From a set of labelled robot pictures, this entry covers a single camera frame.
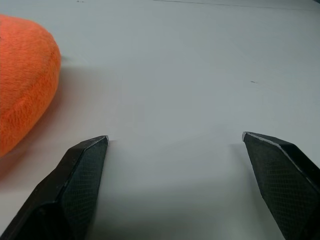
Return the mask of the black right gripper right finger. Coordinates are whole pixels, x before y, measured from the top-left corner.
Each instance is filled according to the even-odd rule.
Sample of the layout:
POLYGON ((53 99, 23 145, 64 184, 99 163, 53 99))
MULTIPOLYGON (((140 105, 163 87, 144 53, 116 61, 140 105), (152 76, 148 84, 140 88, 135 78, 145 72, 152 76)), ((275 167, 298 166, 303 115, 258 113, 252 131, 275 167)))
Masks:
POLYGON ((320 238, 320 169, 293 143, 245 131, 260 194, 286 240, 320 238))

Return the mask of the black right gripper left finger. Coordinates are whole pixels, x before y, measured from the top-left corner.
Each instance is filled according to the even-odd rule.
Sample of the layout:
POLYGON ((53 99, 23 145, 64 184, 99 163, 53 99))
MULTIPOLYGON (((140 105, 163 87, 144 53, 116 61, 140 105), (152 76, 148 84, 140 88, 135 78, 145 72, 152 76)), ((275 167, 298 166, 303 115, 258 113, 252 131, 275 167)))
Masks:
POLYGON ((2 240, 84 240, 96 211, 109 138, 69 148, 32 191, 2 240))

